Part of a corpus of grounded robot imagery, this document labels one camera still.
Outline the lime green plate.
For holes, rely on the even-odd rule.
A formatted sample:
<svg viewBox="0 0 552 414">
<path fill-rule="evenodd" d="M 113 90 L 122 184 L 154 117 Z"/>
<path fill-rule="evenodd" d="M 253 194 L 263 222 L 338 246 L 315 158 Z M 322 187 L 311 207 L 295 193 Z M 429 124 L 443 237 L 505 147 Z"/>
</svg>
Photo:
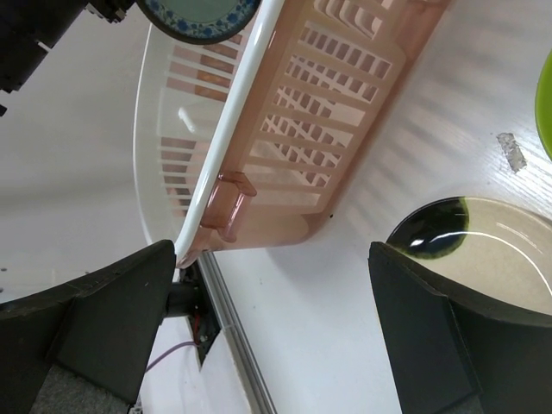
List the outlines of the lime green plate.
<svg viewBox="0 0 552 414">
<path fill-rule="evenodd" d="M 543 63 L 536 85 L 536 130 L 548 157 L 552 158 L 552 53 Z"/>
</svg>

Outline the cream plate with black spot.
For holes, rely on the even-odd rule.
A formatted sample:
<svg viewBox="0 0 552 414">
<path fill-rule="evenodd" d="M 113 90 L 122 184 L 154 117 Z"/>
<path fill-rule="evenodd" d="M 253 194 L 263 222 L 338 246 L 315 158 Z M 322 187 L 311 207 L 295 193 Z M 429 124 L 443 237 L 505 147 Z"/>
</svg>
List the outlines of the cream plate with black spot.
<svg viewBox="0 0 552 414">
<path fill-rule="evenodd" d="M 386 242 L 488 297 L 551 312 L 551 221 L 534 211 L 490 198 L 443 198 L 413 211 Z"/>
</svg>

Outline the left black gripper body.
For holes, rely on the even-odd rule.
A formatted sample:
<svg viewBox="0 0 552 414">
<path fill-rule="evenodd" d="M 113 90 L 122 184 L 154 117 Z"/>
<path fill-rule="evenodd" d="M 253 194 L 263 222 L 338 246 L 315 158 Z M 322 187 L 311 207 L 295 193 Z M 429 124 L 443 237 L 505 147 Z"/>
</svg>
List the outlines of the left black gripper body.
<svg viewBox="0 0 552 414">
<path fill-rule="evenodd" d="M 133 4 L 126 0 L 3 0 L 1 91 L 20 90 L 83 11 L 118 23 Z"/>
</svg>

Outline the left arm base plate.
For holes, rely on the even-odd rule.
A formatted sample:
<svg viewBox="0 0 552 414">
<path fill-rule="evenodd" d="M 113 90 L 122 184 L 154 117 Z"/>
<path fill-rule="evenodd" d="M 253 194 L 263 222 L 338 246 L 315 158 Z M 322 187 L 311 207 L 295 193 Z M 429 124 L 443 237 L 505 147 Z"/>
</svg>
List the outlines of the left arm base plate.
<svg viewBox="0 0 552 414">
<path fill-rule="evenodd" d="M 203 365 L 221 325 L 197 262 L 179 269 L 179 277 L 169 291 L 164 317 L 188 319 L 192 340 L 197 344 L 199 364 Z"/>
</svg>

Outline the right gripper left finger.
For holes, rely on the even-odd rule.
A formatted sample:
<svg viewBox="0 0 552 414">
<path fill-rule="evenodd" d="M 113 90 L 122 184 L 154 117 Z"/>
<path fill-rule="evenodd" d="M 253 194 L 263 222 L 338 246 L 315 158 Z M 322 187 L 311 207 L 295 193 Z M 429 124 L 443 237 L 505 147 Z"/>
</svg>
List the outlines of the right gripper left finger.
<svg viewBox="0 0 552 414">
<path fill-rule="evenodd" d="M 1 305 L 3 413 L 126 413 L 176 263 L 158 241 L 107 267 Z"/>
</svg>

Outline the blue patterned plate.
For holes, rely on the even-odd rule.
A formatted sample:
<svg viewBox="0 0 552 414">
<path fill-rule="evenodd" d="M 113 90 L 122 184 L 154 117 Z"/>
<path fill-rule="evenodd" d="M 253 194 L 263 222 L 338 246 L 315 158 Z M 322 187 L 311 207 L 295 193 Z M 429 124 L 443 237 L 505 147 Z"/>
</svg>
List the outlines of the blue patterned plate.
<svg viewBox="0 0 552 414">
<path fill-rule="evenodd" d="M 260 0 L 144 0 L 135 2 L 161 32 L 194 45 L 217 44 L 241 32 Z"/>
</svg>

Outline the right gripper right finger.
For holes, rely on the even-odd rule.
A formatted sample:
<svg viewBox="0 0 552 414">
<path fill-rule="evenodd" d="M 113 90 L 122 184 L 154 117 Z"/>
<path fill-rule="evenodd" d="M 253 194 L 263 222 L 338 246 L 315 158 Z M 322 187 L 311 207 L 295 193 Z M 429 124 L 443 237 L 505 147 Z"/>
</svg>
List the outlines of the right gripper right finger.
<svg viewBox="0 0 552 414">
<path fill-rule="evenodd" d="M 371 244 L 368 269 L 404 413 L 549 413 L 551 317 Z"/>
</svg>

